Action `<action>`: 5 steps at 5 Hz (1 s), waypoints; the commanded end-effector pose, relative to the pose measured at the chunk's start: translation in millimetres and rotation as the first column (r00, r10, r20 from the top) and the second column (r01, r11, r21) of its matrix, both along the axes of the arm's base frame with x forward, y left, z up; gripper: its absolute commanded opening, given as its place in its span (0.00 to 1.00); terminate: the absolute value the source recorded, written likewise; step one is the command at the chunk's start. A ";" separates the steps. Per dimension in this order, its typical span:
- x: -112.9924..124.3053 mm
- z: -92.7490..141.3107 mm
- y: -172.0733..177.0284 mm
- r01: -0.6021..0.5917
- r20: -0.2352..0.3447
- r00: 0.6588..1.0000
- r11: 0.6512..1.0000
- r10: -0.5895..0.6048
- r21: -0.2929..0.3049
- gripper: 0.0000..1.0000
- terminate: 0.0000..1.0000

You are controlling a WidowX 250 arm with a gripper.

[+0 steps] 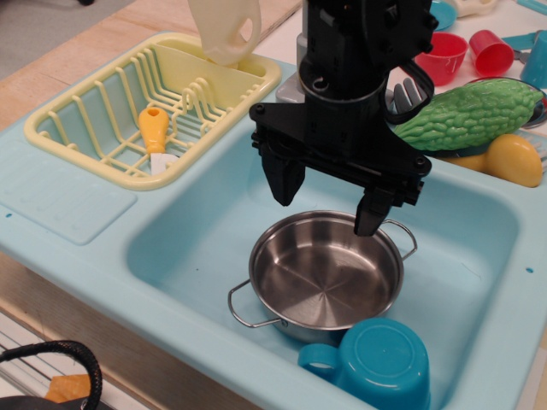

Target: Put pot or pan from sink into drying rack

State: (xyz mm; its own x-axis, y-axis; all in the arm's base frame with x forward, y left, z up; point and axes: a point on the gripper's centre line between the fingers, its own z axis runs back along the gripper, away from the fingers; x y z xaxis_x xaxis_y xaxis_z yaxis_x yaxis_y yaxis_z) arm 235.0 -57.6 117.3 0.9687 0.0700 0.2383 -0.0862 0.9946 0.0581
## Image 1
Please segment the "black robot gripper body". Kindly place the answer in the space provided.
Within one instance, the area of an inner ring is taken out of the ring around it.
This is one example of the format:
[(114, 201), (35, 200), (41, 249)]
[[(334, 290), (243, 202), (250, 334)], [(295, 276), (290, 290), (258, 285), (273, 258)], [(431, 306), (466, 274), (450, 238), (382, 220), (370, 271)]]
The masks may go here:
[(367, 188), (397, 192), (393, 206), (415, 205), (432, 168), (388, 126), (383, 90), (355, 102), (307, 95), (302, 103), (260, 102), (250, 108), (253, 145), (283, 159)]

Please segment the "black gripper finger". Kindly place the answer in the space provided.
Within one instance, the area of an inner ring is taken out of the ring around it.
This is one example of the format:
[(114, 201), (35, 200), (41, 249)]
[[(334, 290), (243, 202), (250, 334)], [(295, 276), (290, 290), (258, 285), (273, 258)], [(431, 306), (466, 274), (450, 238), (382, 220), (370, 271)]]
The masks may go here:
[(282, 206), (289, 206), (303, 184), (305, 166), (299, 161), (280, 158), (269, 149), (263, 149), (261, 157), (273, 198)]
[(354, 233), (359, 237), (373, 236), (390, 213), (396, 195), (393, 189), (365, 189), (356, 208)]

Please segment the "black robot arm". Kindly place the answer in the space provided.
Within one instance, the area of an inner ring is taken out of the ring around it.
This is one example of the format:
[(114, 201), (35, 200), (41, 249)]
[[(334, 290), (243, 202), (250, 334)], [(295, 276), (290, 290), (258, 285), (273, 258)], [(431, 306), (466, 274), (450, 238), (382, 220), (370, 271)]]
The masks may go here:
[(289, 205), (307, 169), (361, 186), (355, 234), (372, 236), (390, 210), (415, 204), (431, 162), (392, 130), (417, 109), (392, 114), (391, 71), (402, 69), (427, 94), (434, 85), (415, 63), (438, 26), (428, 1), (311, 1), (307, 49), (297, 77), (301, 103), (250, 108), (252, 144), (274, 199)]

